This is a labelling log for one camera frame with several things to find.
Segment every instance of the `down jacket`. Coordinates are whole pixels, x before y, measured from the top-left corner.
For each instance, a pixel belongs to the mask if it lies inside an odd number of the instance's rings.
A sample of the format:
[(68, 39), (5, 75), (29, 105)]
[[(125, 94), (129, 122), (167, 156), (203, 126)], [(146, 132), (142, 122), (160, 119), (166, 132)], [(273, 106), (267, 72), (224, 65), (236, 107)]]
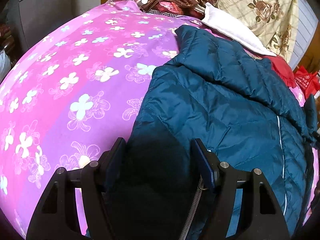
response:
[[(306, 121), (268, 59), (255, 60), (237, 41), (195, 27), (181, 26), (176, 34), (180, 53), (154, 70), (120, 179), (106, 201), (116, 235), (179, 239), (200, 176), (190, 155), (194, 138), (236, 169), (260, 168), (292, 234), (309, 198), (307, 160), (313, 157), (304, 143), (315, 121)], [(187, 239), (198, 238), (213, 200), (210, 192), (202, 194)], [(240, 204), (239, 193), (229, 235)]]

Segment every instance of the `floral pillow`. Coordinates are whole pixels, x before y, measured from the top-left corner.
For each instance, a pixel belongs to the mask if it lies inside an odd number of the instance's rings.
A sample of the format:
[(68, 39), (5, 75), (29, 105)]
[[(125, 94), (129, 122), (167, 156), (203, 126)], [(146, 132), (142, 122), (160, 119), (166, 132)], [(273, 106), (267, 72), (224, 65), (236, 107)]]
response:
[(299, 22), (298, 0), (218, 0), (217, 7), (239, 19), (266, 48), (290, 61)]

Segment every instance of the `red cloth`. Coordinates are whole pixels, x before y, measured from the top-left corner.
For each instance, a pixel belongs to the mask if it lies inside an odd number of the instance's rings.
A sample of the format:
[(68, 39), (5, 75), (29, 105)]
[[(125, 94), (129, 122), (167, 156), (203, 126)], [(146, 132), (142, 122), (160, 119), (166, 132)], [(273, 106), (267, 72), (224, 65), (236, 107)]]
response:
[(319, 78), (317, 72), (311, 74), (301, 66), (294, 74), (294, 79), (304, 93), (305, 98), (311, 94), (315, 95), (320, 90)]
[(276, 57), (263, 56), (263, 58), (270, 59), (272, 70), (278, 74), (287, 87), (295, 88), (297, 86), (296, 82), (294, 81), (294, 74), (284, 58), (280, 57), (279, 55)]

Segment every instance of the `red package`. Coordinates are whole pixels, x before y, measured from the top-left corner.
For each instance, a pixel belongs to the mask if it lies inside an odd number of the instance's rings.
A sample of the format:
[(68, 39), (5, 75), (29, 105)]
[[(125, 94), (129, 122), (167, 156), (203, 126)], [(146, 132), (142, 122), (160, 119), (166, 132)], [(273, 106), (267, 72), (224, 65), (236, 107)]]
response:
[(301, 66), (294, 74), (294, 80), (299, 85), (307, 99), (311, 94), (315, 95), (320, 90), (319, 78), (317, 73), (308, 73), (308, 71)]
[(160, 12), (183, 15), (183, 10), (175, 2), (160, 1), (154, 8)]
[(295, 88), (297, 86), (294, 81), (294, 75), (290, 66), (282, 57), (277, 55), (276, 57), (263, 56), (263, 58), (270, 59), (271, 69), (278, 74), (278, 76), (284, 81), (287, 87)]

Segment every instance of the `reflective piping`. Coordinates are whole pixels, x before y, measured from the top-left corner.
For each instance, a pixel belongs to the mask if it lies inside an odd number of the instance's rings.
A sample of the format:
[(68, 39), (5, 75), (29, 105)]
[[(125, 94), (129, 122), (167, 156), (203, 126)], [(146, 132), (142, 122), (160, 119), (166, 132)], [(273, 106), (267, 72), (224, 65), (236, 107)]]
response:
[[(280, 146), (281, 146), (281, 149), (283, 150), (282, 148), (282, 138), (281, 138), (281, 131), (280, 131), (280, 118), (279, 116), (277, 116), (278, 118), (278, 127), (279, 127), (279, 136), (280, 136)], [(282, 179), (284, 179), (284, 153), (282, 154), (282, 159), (283, 159), (283, 168), (282, 168)], [(285, 215), (285, 212), (287, 211), (287, 193), (285, 191), (285, 188), (284, 188), (284, 211), (283, 211), (283, 215)]]

